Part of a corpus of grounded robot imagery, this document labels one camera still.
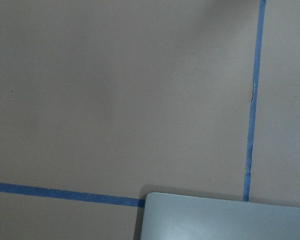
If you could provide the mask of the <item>grey laptop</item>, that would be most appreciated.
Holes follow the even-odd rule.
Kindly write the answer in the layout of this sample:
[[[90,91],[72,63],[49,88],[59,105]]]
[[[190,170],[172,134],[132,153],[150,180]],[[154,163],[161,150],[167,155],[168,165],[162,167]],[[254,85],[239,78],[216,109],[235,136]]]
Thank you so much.
[[[142,240],[300,240],[300,208],[152,192]]]

